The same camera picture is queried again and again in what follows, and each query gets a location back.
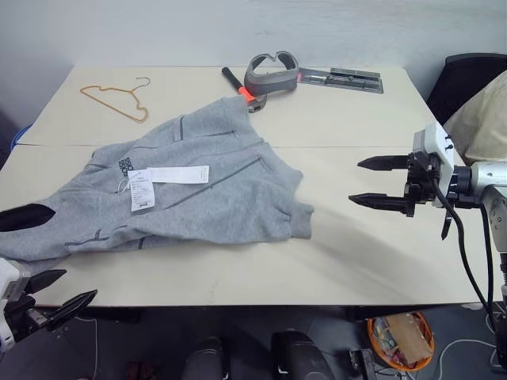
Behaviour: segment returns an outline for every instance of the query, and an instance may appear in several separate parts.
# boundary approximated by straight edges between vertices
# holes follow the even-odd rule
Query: clothes hanger
[[[140,101],[139,101],[139,98],[134,94],[134,91],[136,91],[137,89],[139,89],[141,87],[148,86],[151,83],[151,79],[149,79],[148,77],[137,77],[136,79],[146,79],[147,83],[145,83],[143,85],[138,85],[137,87],[134,87],[133,89],[117,89],[116,87],[107,87],[107,88],[103,89],[100,85],[87,85],[86,87],[83,87],[82,89],[80,89],[79,92],[84,93],[87,97],[91,97],[95,101],[98,101],[102,105],[105,105],[106,107],[109,107],[109,108],[113,109],[114,111],[121,113],[123,116],[126,116],[129,119],[132,119],[138,123],[142,123],[144,120],[146,120],[148,118],[148,109],[145,107],[139,107]],[[99,89],[100,91],[114,90],[114,91],[120,91],[122,93],[130,93],[134,97],[135,101],[137,102],[135,107],[140,111],[144,111],[144,116],[141,119],[138,119],[135,116],[128,115],[127,113],[120,111],[118,108],[115,108],[115,107],[111,106],[110,104],[107,104],[106,102],[101,101],[100,99],[90,95],[89,93],[86,93],[85,92],[86,89]]]

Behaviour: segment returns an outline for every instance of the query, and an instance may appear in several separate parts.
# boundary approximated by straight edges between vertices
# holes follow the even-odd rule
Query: table
[[[131,76],[130,70],[138,69],[94,70],[108,73],[126,70]],[[194,69],[157,70],[164,73],[164,78],[177,81],[181,72],[191,73]],[[196,68],[195,72],[213,72],[219,78],[218,68]],[[372,172],[357,168],[356,163],[372,155],[408,153],[413,131],[422,129],[424,124],[421,123],[425,120],[431,120],[429,110],[402,69],[387,72],[393,77],[381,71],[386,89],[384,95],[300,86],[287,98],[273,97],[265,110],[251,118],[258,133],[275,146],[276,153],[289,165],[303,171],[304,179],[296,199],[315,207],[312,239],[232,246],[194,243],[141,252],[75,255],[59,265],[68,273],[38,293],[38,303],[60,304],[77,293],[94,288],[99,292],[92,306],[403,305],[476,301],[459,258],[455,227],[452,226],[446,241],[440,240],[444,221],[442,210],[429,205],[418,206],[415,218],[406,218],[394,212],[360,207],[348,200],[348,195],[361,192],[400,196],[406,171]],[[388,92],[393,88],[411,90],[404,95],[398,90]],[[81,96],[93,104],[92,100]],[[403,98],[408,99],[407,106]],[[276,112],[278,105],[286,109],[286,102],[296,105],[298,99],[323,105],[312,113],[314,123],[310,128],[302,126],[308,121],[306,108],[294,107],[290,115]],[[331,101],[337,104],[334,108],[328,108]],[[396,112],[394,104],[387,108],[389,112],[380,106],[395,101],[401,102],[398,108],[402,112]],[[174,115],[191,111],[182,106],[183,100],[178,102],[179,109]],[[62,121],[48,109],[57,109],[59,105],[68,105],[72,109],[73,104],[57,93],[37,120],[32,133],[22,141],[34,145],[15,148],[0,172],[0,209],[49,196],[85,165],[97,146],[111,143],[115,133],[123,131],[124,134],[116,137],[118,141],[124,141],[146,131],[144,124],[131,125],[130,120],[122,116],[111,121],[115,112],[97,111],[101,110],[99,104],[94,104],[95,111],[90,109],[89,115],[75,117],[75,125],[79,128],[67,125],[66,131]],[[347,104],[347,112],[339,107],[343,104]],[[407,111],[410,107],[414,108],[412,112]],[[365,108],[372,113],[354,112]],[[269,109],[280,121],[274,124],[276,127],[270,128],[269,121],[263,119],[264,112]],[[329,120],[341,112],[347,115],[345,120],[360,120],[360,123],[356,128],[345,127],[344,123],[340,129],[330,129]],[[357,114],[357,119],[350,117],[353,113]],[[45,119],[48,117],[53,121],[48,122]],[[100,122],[101,127],[98,127],[98,120],[102,118],[108,122]],[[291,123],[282,123],[285,118]],[[377,134],[376,141],[363,139],[364,135],[371,134]],[[407,135],[407,140],[401,139],[399,134]],[[471,268],[479,286],[485,290],[486,258],[480,214],[478,211],[460,211],[460,215],[467,232]],[[495,299],[501,299],[497,260],[494,255],[494,290]]]

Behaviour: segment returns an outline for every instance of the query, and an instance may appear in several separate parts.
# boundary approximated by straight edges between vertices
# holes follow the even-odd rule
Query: paper tag
[[[207,184],[209,166],[174,166],[172,168],[148,168],[153,182],[167,184]]]
[[[144,210],[155,205],[155,193],[150,170],[129,170],[128,181],[130,184],[130,197],[132,198],[132,211]]]

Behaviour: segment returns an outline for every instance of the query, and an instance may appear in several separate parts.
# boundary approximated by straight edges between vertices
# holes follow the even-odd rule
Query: floor
[[[445,306],[424,312],[436,338],[437,355],[453,340],[467,338],[493,343],[483,310]],[[363,323],[345,320],[340,307],[174,307],[143,313],[138,324],[100,320],[96,380],[125,379],[130,360],[150,361],[157,379],[177,379],[194,344],[207,336],[221,336],[231,345],[233,379],[269,379],[269,343],[273,332],[297,329],[325,352],[336,379],[353,379],[341,366],[343,355],[354,348],[368,348]],[[459,343],[443,361],[445,379],[496,379],[488,361],[493,349],[481,344]],[[437,378],[437,358],[417,374],[417,379]],[[92,378],[95,364],[95,324],[70,321],[55,332],[40,331],[9,351],[0,363],[2,380],[77,380]],[[389,379],[378,375],[378,379]]]

